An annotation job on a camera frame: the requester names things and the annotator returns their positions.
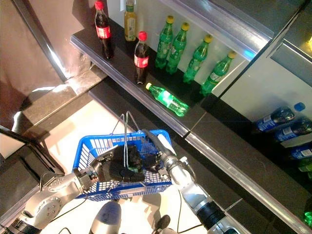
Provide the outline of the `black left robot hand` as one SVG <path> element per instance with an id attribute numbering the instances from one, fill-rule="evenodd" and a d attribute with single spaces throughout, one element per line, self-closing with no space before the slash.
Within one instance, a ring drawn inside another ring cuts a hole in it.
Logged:
<path id="1" fill-rule="evenodd" d="M 92 162 L 92 167 L 98 175 L 100 182 L 116 180 L 121 182 L 141 182 L 145 175 L 142 169 L 137 146 L 129 145 L 128 162 L 124 162 L 124 146 L 115 145 Z"/>

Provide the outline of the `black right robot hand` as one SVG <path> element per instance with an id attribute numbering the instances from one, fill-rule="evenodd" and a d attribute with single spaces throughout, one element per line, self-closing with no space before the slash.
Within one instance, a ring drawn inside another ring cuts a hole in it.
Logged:
<path id="1" fill-rule="evenodd" d="M 163 135 L 156 136 L 146 129 L 143 129 L 142 131 L 156 148 L 156 153 L 153 154 L 153 166 L 158 165 L 159 168 L 163 168 L 169 173 L 169 171 L 178 164 L 178 159 L 175 152 L 164 144 L 164 142 L 168 143 L 167 139 Z"/>

